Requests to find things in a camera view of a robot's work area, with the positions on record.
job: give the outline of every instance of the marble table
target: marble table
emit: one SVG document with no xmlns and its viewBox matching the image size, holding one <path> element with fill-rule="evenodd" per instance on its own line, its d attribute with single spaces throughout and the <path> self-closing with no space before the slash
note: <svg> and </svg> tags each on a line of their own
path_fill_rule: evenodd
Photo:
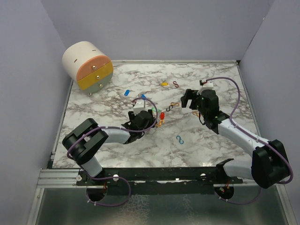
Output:
<svg viewBox="0 0 300 225">
<path fill-rule="evenodd" d="M 247 155 L 230 140 L 215 134 L 200 124 L 190 109 L 175 106 L 165 109 L 171 102 L 179 102 L 185 89 L 199 89 L 199 80 L 208 77 L 233 78 L 241 89 L 240 106 L 234 119 L 246 129 L 257 133 L 254 119 L 235 63 L 118 63 L 110 83 L 99 93 L 87 96 L 73 84 L 63 125 L 57 143 L 53 168 L 79 168 L 68 159 L 62 139 L 87 118 L 100 125 L 119 126 L 128 121 L 131 100 L 140 94 L 150 98 L 165 112 L 165 124 L 153 128 L 131 144 L 109 143 L 101 147 L 96 158 L 103 167 L 180 167 L 215 166 L 227 159 L 247 160 Z M 237 90 L 227 80 L 214 81 L 220 109 L 229 114 L 237 101 Z M 179 144 L 180 135 L 184 144 Z"/>
</svg>

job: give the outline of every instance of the purple cable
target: purple cable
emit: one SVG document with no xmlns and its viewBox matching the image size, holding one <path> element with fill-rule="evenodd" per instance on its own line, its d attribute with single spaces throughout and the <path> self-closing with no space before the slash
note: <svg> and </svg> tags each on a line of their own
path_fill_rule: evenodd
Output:
<svg viewBox="0 0 300 225">
<path fill-rule="evenodd" d="M 209 78 L 209 79 L 206 79 L 206 81 L 212 81 L 212 80 L 217 80 L 217 79 L 226 79 L 226 80 L 229 80 L 229 81 L 232 81 L 237 90 L 238 90 L 238 101 L 237 103 L 235 104 L 235 107 L 233 109 L 233 111 L 231 112 L 230 116 L 229 116 L 229 120 L 230 122 L 238 129 L 240 130 L 241 132 L 243 132 L 244 134 L 246 134 L 247 136 L 249 136 L 250 138 L 256 140 L 256 137 L 253 136 L 252 134 L 248 133 L 246 130 L 242 129 L 241 127 L 237 126 L 236 123 L 233 121 L 233 114 L 235 112 L 235 110 L 238 108 L 239 106 L 239 103 L 240 103 L 240 88 L 238 86 L 238 84 L 232 79 L 232 78 L 229 78 L 229 77 L 213 77 L 213 78 Z M 293 173 L 293 170 L 289 164 L 289 162 L 279 153 L 277 152 L 272 146 L 270 146 L 268 143 L 258 139 L 257 140 L 259 143 L 262 143 L 264 145 L 266 145 L 268 148 L 270 148 L 277 156 L 279 156 L 279 158 L 285 163 L 285 165 L 287 166 L 288 170 L 289 170 L 289 173 L 290 173 L 290 178 L 287 180 L 287 181 L 280 181 L 278 182 L 278 184 L 288 184 L 290 183 L 292 180 L 293 180 L 293 177 L 294 177 L 294 173 Z M 261 195 L 262 193 L 262 189 L 260 190 L 259 194 L 257 195 L 257 197 L 255 197 L 253 200 L 249 201 L 249 202 L 232 202 L 232 201 L 227 201 L 228 203 L 232 203 L 232 204 L 237 204 L 237 205 L 245 205 L 245 204 L 251 204 L 253 202 L 255 202 Z"/>
<path fill-rule="evenodd" d="M 156 111 L 156 118 L 155 118 L 154 123 L 153 123 L 150 127 L 146 128 L 146 129 L 144 129 L 144 130 L 130 130 L 130 129 L 121 128 L 121 127 L 105 127 L 105 126 L 97 127 L 97 128 L 95 128 L 95 129 L 92 129 L 91 131 L 87 132 L 86 134 L 84 134 L 81 138 L 79 138 L 79 139 L 78 139 L 78 140 L 77 140 L 77 141 L 76 141 L 76 142 L 68 149 L 68 151 L 67 151 L 67 157 L 68 157 L 69 159 L 73 159 L 73 157 L 70 155 L 70 153 L 73 151 L 73 148 L 74 148 L 79 142 L 81 142 L 85 137 L 89 136 L 90 134 L 92 134 L 92 133 L 94 133 L 94 132 L 96 132 L 96 131 L 98 131 L 98 130 L 101 130 L 101 129 L 118 129 L 118 130 L 125 130 L 125 131 L 128 131 L 128 132 L 141 133 L 141 132 L 145 132 L 145 131 L 147 131 L 147 130 L 150 130 L 153 126 L 155 126 L 155 124 L 156 124 L 156 122 L 157 122 L 157 120 L 158 120 L 158 109 L 157 109 L 156 105 L 155 105 L 150 99 L 148 99 L 148 98 L 143 98 L 143 97 L 137 97 L 137 98 L 135 98 L 134 100 L 132 100 L 132 102 L 134 102 L 134 101 L 136 101 L 136 100 L 138 100 L 138 99 L 143 99 L 143 100 L 149 101 L 149 102 L 154 106 L 154 108 L 155 108 L 155 111 Z M 86 172 L 86 174 L 87 174 L 91 179 L 93 179 L 93 180 L 109 180 L 109 179 L 116 178 L 116 177 L 95 178 L 95 177 L 90 176 L 88 172 Z M 88 200 L 89 200 L 90 202 L 96 204 L 96 205 L 108 206 L 108 207 L 120 206 L 120 205 L 125 204 L 125 203 L 130 199 L 130 196 L 131 196 L 131 187 L 130 187 L 129 182 L 128 182 L 125 178 L 123 178 L 123 177 L 118 177 L 118 178 L 121 179 L 121 180 L 123 180 L 123 181 L 125 181 L 126 184 L 128 185 L 128 189 L 129 189 L 129 190 L 128 190 L 128 196 L 127 196 L 127 198 L 126 198 L 124 201 L 122 201 L 121 203 L 117 203 L 117 204 L 104 204 L 104 203 L 93 202 L 93 201 L 90 200 L 89 195 L 88 195 L 88 193 L 87 193 L 86 195 L 87 195 Z"/>
<path fill-rule="evenodd" d="M 226 199 L 221 198 L 216 192 L 215 192 L 215 195 L 217 195 L 220 200 L 222 200 L 224 202 L 227 202 L 227 203 L 231 203 L 231 204 L 234 204 L 234 205 L 248 205 L 248 204 L 256 202 L 260 198 L 260 196 L 262 195 L 262 192 L 263 192 L 263 189 L 260 188 L 258 195 L 254 199 L 252 199 L 248 202 L 234 202 L 234 201 L 229 201 L 229 200 L 226 201 Z"/>
</svg>

